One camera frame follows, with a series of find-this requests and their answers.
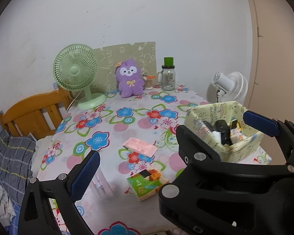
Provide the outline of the cartoon small carton box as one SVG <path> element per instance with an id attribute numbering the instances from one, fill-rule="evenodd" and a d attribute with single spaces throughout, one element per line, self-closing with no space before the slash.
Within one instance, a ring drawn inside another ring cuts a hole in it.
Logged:
<path id="1" fill-rule="evenodd" d="M 232 120 L 230 123 L 230 139 L 233 144 L 244 139 L 243 131 L 238 120 Z"/>

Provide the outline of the green patterned board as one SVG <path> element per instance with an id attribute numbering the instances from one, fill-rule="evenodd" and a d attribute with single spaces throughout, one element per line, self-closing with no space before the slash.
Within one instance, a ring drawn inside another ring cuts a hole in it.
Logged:
<path id="1" fill-rule="evenodd" d="M 155 75 L 157 72 L 155 42 L 124 43 L 96 48 L 94 52 L 99 67 L 91 86 L 92 92 L 108 93 L 118 89 L 115 65 L 121 61 L 134 60 L 143 75 Z"/>

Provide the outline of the white standing fan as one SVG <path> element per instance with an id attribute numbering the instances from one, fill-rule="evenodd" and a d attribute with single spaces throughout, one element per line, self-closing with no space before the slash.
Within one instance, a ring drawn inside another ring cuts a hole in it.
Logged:
<path id="1" fill-rule="evenodd" d="M 210 103 L 237 101 L 244 103 L 248 92 L 248 81 L 240 72 L 227 75 L 216 72 L 207 90 L 207 101 Z"/>

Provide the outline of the small jar orange lid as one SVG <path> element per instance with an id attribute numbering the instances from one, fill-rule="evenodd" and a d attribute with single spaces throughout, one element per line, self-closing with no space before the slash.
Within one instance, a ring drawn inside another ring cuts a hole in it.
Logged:
<path id="1" fill-rule="evenodd" d="M 156 79 L 156 76 L 153 75 L 143 75 L 144 88 L 146 90 L 151 90 L 153 88 L 153 80 Z"/>

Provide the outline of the grey plaid pillow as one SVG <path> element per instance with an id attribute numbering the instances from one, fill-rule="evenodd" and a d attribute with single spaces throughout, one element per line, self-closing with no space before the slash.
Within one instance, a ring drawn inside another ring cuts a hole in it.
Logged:
<path id="1" fill-rule="evenodd" d="M 21 205 L 32 178 L 32 158 L 36 142 L 29 137 L 14 137 L 0 132 L 0 185 L 16 204 Z"/>

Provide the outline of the wooden bed headboard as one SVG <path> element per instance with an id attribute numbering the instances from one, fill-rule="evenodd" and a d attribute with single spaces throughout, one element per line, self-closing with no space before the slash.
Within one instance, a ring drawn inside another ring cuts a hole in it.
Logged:
<path id="1" fill-rule="evenodd" d="M 54 135 L 63 121 L 59 106 L 69 106 L 69 94 L 64 89 L 37 94 L 23 99 L 0 114 L 0 125 L 11 136 L 32 134 L 36 139 Z"/>

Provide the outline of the glass jar green lid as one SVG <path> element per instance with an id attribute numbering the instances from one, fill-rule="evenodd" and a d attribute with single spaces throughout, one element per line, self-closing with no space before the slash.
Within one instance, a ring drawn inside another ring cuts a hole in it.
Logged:
<path id="1" fill-rule="evenodd" d="M 158 83 L 164 91 L 173 91 L 175 89 L 175 65 L 173 57 L 165 57 L 162 70 L 157 73 Z"/>

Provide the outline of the floral tablecloth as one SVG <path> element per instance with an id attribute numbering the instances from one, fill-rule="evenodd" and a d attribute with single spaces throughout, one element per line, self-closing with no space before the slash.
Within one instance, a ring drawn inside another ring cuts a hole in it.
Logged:
<path id="1" fill-rule="evenodd" d="M 184 123 L 188 108 L 206 101 L 180 85 L 174 91 L 146 90 L 140 96 L 122 98 L 110 92 L 93 109 L 72 107 L 45 149 L 39 180 L 53 180 L 83 161 L 91 151 L 100 154 L 100 179 L 93 179 L 76 207 L 94 234 L 155 234 L 175 226 L 159 211 L 158 196 L 144 201 L 130 188 L 127 178 L 156 168 L 169 181 L 185 168 L 178 155 L 176 129 Z M 136 138 L 155 145 L 152 157 L 126 149 Z"/>

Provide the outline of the yellow cartoon storage box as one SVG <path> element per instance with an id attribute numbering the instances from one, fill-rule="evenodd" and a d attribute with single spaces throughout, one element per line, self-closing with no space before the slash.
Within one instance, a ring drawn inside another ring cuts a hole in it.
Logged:
<path id="1" fill-rule="evenodd" d="M 218 153 L 224 162 L 238 162 L 260 145 L 264 134 L 243 121 L 247 109 L 236 101 L 188 108 L 184 125 Z"/>

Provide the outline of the purple plush toy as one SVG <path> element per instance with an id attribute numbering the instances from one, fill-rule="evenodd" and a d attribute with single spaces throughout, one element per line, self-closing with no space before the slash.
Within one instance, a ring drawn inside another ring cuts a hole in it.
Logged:
<path id="1" fill-rule="evenodd" d="M 121 61 L 115 65 L 115 78 L 122 98 L 143 94 L 144 81 L 135 60 Z"/>

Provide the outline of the white crumpled cloth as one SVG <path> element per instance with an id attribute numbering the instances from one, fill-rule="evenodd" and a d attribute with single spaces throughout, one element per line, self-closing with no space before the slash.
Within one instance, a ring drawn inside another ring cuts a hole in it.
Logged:
<path id="1" fill-rule="evenodd" d="M 7 192 L 0 186 L 0 222 L 4 227 L 11 225 L 13 217 L 16 216 L 13 202 Z"/>

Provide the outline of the beige door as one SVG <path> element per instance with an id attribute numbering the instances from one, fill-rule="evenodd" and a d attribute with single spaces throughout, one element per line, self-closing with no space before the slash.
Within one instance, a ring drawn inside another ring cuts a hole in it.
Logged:
<path id="1" fill-rule="evenodd" d="M 286 0 L 248 0 L 253 58 L 246 107 L 294 123 L 294 12 Z"/>

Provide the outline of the green desk fan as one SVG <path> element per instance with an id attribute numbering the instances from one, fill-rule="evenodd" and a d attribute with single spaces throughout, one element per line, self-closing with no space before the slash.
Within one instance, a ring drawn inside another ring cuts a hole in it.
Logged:
<path id="1" fill-rule="evenodd" d="M 95 108 L 107 99 L 103 93 L 91 92 L 97 72 L 95 52 L 84 44 L 71 44 L 62 49 L 54 59 L 53 74 L 58 85 L 70 92 L 84 92 L 85 97 L 77 104 L 80 110 Z"/>

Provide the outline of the pink paper packet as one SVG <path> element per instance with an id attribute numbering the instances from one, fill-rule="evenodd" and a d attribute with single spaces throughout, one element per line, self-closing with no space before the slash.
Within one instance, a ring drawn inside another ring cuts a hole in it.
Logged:
<path id="1" fill-rule="evenodd" d="M 139 154 L 142 154 L 144 156 L 152 157 L 155 152 L 157 152 L 158 148 L 155 145 L 146 143 L 145 141 L 142 141 L 140 139 L 136 138 L 129 138 L 123 146 L 126 149 L 129 149 L 131 151 L 137 152 Z"/>

